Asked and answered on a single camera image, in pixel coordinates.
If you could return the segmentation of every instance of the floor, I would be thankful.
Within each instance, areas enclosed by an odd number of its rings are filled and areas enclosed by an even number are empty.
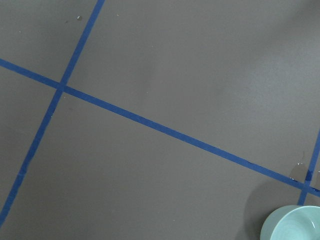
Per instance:
[[[320,206],[320,2],[0,3],[0,239],[258,240]]]

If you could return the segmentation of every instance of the light blue bowl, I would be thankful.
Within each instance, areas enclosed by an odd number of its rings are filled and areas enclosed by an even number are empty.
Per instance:
[[[278,208],[265,220],[260,240],[320,240],[320,207]]]

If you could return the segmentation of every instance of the blue tape line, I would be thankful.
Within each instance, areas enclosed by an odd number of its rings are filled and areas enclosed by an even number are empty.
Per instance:
[[[130,119],[130,120],[133,120],[133,121],[135,121],[137,123],[145,125],[145,126],[147,126],[149,128],[152,128],[154,130],[157,130],[159,132],[167,134],[167,135],[169,135],[171,137],[174,137],[176,139],[184,141],[184,142],[186,142],[188,144],[196,146],[196,147],[198,147],[200,149],[203,149],[203,150],[205,150],[207,152],[210,152],[210,153],[213,153],[215,155],[218,155],[218,156],[220,156],[220,157],[222,157],[224,159],[227,159],[229,161],[237,163],[237,164],[239,164],[241,166],[244,166],[244,167],[246,167],[248,169],[254,170],[254,171],[256,171],[258,173],[261,173],[263,175],[266,175],[266,176],[268,176],[270,178],[273,178],[273,179],[276,179],[276,180],[278,180],[280,182],[286,183],[286,184],[288,184],[290,186],[296,187],[298,189],[302,189],[303,186],[304,186],[303,183],[298,182],[298,181],[294,181],[294,180],[292,180],[291,178],[289,178],[287,176],[281,175],[281,174],[279,174],[279,173],[277,173],[275,171],[272,171],[270,169],[267,169],[267,168],[265,168],[263,166],[251,163],[251,162],[249,162],[249,161],[247,161],[247,160],[245,160],[245,159],[243,159],[241,157],[238,157],[236,155],[233,155],[233,154],[231,154],[231,153],[229,153],[227,151],[219,149],[219,148],[217,148],[215,146],[212,146],[212,145],[210,145],[208,143],[200,141],[200,140],[198,140],[196,138],[193,138],[191,136],[185,135],[185,134],[183,134],[181,132],[178,132],[178,131],[173,130],[173,129],[169,128],[169,127],[161,125],[161,124],[159,124],[157,122],[151,121],[151,120],[149,120],[147,118],[144,118],[144,117],[139,116],[139,115],[137,115],[135,113],[127,111],[127,110],[125,110],[123,108],[115,106],[115,105],[113,105],[111,103],[108,103],[106,101],[98,99],[98,98],[96,98],[94,96],[91,96],[91,95],[86,94],[84,92],[81,92],[79,90],[76,90],[76,89],[74,89],[72,87],[66,86],[64,88],[64,92],[68,93],[68,94],[70,94],[70,95],[72,95],[74,97],[77,97],[79,99],[82,99],[84,101],[87,101],[87,102],[89,102],[91,104],[94,104],[96,106],[99,106],[101,108],[109,110],[109,111],[111,111],[111,112],[113,112],[115,114],[121,115],[121,116],[123,116],[123,117],[125,117],[127,119]]]
[[[4,224],[6,218],[7,218],[8,214],[9,214],[11,206],[12,206],[12,204],[13,204],[13,202],[14,202],[17,194],[18,194],[19,188],[20,188],[20,186],[21,186],[21,184],[22,184],[22,182],[23,182],[23,180],[24,180],[24,178],[25,178],[25,176],[27,174],[28,166],[29,166],[31,160],[33,159],[33,157],[34,157],[34,155],[35,155],[35,153],[36,153],[36,151],[37,151],[37,149],[38,149],[38,147],[40,145],[40,142],[41,142],[41,140],[42,140],[42,138],[43,138],[43,136],[45,134],[46,128],[47,128],[48,124],[50,123],[51,117],[54,114],[55,109],[56,109],[56,107],[57,107],[57,105],[59,103],[59,100],[60,100],[60,98],[61,98],[61,96],[62,96],[62,94],[64,92],[64,87],[68,83],[68,80],[69,80],[69,78],[70,78],[70,76],[72,74],[72,71],[75,68],[75,65],[76,65],[76,63],[77,63],[77,61],[79,59],[79,56],[80,56],[80,54],[81,54],[81,52],[82,52],[82,50],[84,48],[84,45],[85,45],[85,43],[86,43],[86,41],[87,41],[87,39],[89,37],[89,34],[90,34],[90,32],[91,32],[91,30],[92,30],[92,28],[94,26],[94,23],[95,23],[98,15],[99,15],[99,12],[100,12],[104,2],[105,2],[105,0],[98,0],[97,1],[96,5],[95,5],[95,7],[94,7],[94,9],[92,11],[92,14],[91,14],[91,16],[90,16],[90,18],[89,18],[84,30],[83,30],[83,33],[82,33],[82,35],[81,35],[81,37],[80,37],[80,39],[78,41],[78,44],[77,44],[77,46],[76,46],[76,48],[75,48],[75,50],[73,52],[73,55],[72,55],[72,57],[71,57],[71,59],[69,61],[69,64],[65,69],[65,72],[64,72],[63,77],[62,77],[62,79],[60,81],[60,84],[57,86],[57,89],[56,89],[56,91],[55,91],[55,93],[53,95],[53,98],[52,98],[52,100],[50,102],[50,105],[49,105],[49,107],[48,107],[48,109],[47,109],[47,111],[46,111],[46,113],[45,113],[45,115],[43,117],[43,120],[42,120],[42,122],[40,124],[39,129],[37,130],[37,132],[35,134],[35,137],[34,137],[34,139],[32,141],[32,144],[31,144],[31,146],[30,146],[30,148],[28,150],[28,153],[27,153],[27,155],[26,155],[26,157],[25,157],[25,159],[24,159],[24,161],[22,163],[22,166],[21,166],[21,168],[19,170],[19,173],[17,174],[17,176],[15,178],[15,181],[13,183],[13,186],[12,186],[11,190],[10,190],[10,193],[9,193],[9,195],[8,195],[8,197],[7,197],[7,199],[6,199],[5,203],[4,203],[4,206],[3,206],[3,208],[2,208],[2,210],[0,212],[0,228]],[[12,63],[6,62],[4,60],[2,61],[2,63],[5,65],[6,68],[8,68],[8,67],[9,67],[9,69],[12,68],[13,71],[14,70],[18,70],[20,72],[23,72],[23,73],[26,73],[28,75],[31,75],[32,77],[39,77],[38,74],[35,75],[31,71],[28,71],[28,70],[26,71],[26,69],[18,67],[16,65],[12,64]]]
[[[299,200],[297,203],[298,205],[302,206],[305,204],[307,193],[310,193],[310,192],[314,193],[315,192],[314,190],[310,189],[310,184],[311,184],[311,180],[312,180],[315,168],[316,168],[317,160],[319,157],[319,152],[320,152],[320,130],[318,132],[318,136],[315,141],[315,145],[314,145],[312,157],[310,160],[309,168],[308,168],[307,174],[305,176],[304,185],[301,190],[300,197],[299,197]]]
[[[86,26],[85,26],[85,28],[82,32],[82,35],[79,39],[79,42],[75,47],[75,50],[72,54],[70,62],[68,64],[68,66],[66,67],[66,70],[62,76],[62,79],[60,82],[62,85],[67,85],[67,82],[71,76],[71,73],[73,72],[73,70],[77,64],[77,61],[80,57],[80,54],[81,54],[82,50],[84,49],[84,46],[88,40],[89,34],[90,34],[90,32],[91,32],[91,30],[92,30],[92,28],[98,18],[99,12],[100,12],[102,6],[104,5],[104,2],[105,2],[105,0],[98,0],[97,3],[95,4],[94,9],[92,11],[92,14],[91,14],[88,22],[86,23]]]
[[[55,109],[57,107],[57,104],[59,102],[59,99],[60,99],[62,93],[63,93],[62,91],[57,90],[55,92],[55,94],[53,95],[51,103],[50,103],[50,105],[49,105],[49,107],[43,117],[43,120],[40,124],[40,127],[35,134],[35,137],[34,137],[32,144],[26,154],[26,157],[25,157],[25,159],[22,163],[22,166],[19,170],[19,173],[17,174],[17,176],[15,178],[15,181],[13,183],[11,190],[10,190],[10,193],[9,193],[9,195],[4,203],[4,206],[0,212],[0,228],[3,225],[3,223],[5,222],[8,214],[9,214],[10,208],[11,208],[12,204],[14,203],[14,200],[18,194],[18,190],[19,190],[19,188],[20,188],[20,186],[26,176],[28,166],[29,166],[32,158],[34,157],[34,155],[39,147],[40,141],[46,131],[46,128],[51,120],[52,115],[55,112]]]
[[[312,195],[315,195],[317,197],[320,197],[320,190],[319,189],[316,189],[316,188],[313,188],[313,187],[310,186],[307,191],[308,191],[309,194],[312,194]]]
[[[42,75],[37,74],[33,71],[27,70],[21,66],[15,65],[15,64],[8,62],[6,60],[3,60],[1,58],[0,58],[0,66],[4,67],[6,69],[9,69],[13,72],[16,72],[17,74],[21,74],[27,78],[36,80],[36,81],[43,83],[47,86],[50,86],[52,88],[56,89],[59,86],[59,83],[57,81],[51,80],[45,76],[42,76]]]

